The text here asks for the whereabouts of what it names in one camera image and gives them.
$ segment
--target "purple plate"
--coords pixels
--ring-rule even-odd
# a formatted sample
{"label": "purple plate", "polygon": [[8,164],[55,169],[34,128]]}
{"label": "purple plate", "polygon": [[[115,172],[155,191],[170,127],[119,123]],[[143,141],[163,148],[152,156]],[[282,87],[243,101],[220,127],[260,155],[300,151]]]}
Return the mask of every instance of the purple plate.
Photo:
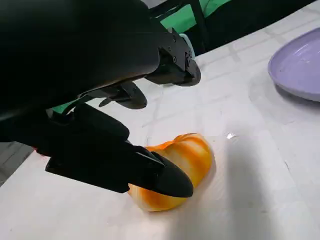
{"label": "purple plate", "polygon": [[320,28],[280,48],[270,59],[268,72],[285,91],[320,102]]}

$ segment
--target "robotic arm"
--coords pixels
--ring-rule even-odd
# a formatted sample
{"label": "robotic arm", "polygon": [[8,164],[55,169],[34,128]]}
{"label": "robotic arm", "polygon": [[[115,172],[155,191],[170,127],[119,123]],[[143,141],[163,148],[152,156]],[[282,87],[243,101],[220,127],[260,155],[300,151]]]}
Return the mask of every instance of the robotic arm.
{"label": "robotic arm", "polygon": [[[46,171],[124,193],[128,183],[175,197],[191,181],[129,130],[85,104],[147,105],[134,80],[192,86],[201,79],[185,41],[140,0],[4,0],[0,7],[0,141],[50,158]],[[74,101],[68,110],[53,107]]]}

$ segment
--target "white table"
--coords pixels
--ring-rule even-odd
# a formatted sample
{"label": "white table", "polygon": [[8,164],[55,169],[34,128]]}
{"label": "white table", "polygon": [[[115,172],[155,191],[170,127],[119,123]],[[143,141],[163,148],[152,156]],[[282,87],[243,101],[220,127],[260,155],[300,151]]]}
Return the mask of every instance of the white table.
{"label": "white table", "polygon": [[101,109],[137,145],[208,139],[216,174],[185,205],[145,213],[127,194],[45,172],[33,153],[0,188],[0,240],[320,239],[320,105],[280,95],[267,73],[277,49],[319,26],[320,1],[198,57],[197,86],[140,80],[147,108]]}

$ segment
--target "white tabletop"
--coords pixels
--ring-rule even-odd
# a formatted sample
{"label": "white tabletop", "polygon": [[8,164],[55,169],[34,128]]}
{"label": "white tabletop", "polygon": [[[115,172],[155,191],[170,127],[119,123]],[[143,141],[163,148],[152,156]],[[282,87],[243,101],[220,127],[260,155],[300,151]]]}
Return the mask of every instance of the white tabletop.
{"label": "white tabletop", "polygon": [[126,193],[45,172],[33,153],[0,188],[0,240],[319,240],[320,105],[280,95],[267,73],[277,49],[319,26],[317,1],[197,57],[199,85],[139,80],[145,109],[101,109],[136,145],[207,138],[216,174],[182,207],[145,213]]}

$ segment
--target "orange and white object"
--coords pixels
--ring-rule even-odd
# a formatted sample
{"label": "orange and white object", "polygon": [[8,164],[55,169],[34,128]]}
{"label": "orange and white object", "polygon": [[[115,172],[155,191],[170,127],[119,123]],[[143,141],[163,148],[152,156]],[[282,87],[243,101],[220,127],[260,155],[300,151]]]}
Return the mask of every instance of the orange and white object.
{"label": "orange and white object", "polygon": [[[207,141],[196,133],[177,136],[157,146],[147,146],[150,152],[156,152],[177,165],[190,178],[196,188],[208,174],[214,155]],[[149,212],[164,211],[175,208],[187,199],[163,195],[139,186],[129,184],[129,195],[143,210]]]}

